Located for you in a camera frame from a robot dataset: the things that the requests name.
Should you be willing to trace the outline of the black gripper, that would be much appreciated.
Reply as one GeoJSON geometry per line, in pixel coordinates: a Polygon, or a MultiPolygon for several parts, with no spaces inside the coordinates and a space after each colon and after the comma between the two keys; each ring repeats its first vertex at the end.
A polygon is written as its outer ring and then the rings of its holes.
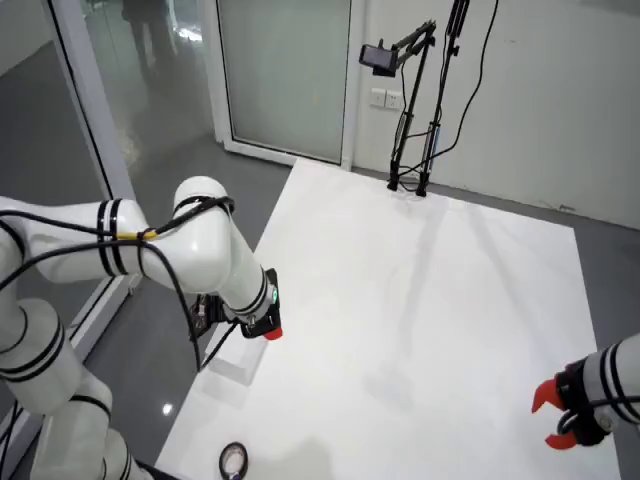
{"type": "Polygon", "coordinates": [[[266,296],[263,308],[258,310],[262,316],[256,318],[253,324],[242,324],[241,333],[246,339],[264,337],[269,341],[275,341],[283,336],[278,277],[275,269],[268,269],[265,274],[267,279],[266,296]]]}

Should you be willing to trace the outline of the black idle gripper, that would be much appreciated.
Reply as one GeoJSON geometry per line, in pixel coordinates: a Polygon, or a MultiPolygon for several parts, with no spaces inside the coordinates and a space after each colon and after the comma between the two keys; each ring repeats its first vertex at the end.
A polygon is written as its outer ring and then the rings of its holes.
{"type": "Polygon", "coordinates": [[[545,443],[558,451],[569,450],[577,445],[600,444],[609,432],[595,419],[594,407],[586,393],[584,367],[581,359],[567,365],[555,378],[543,381],[535,390],[531,412],[536,413],[543,405],[550,404],[564,411],[556,427],[556,434],[545,438],[545,443]]]}

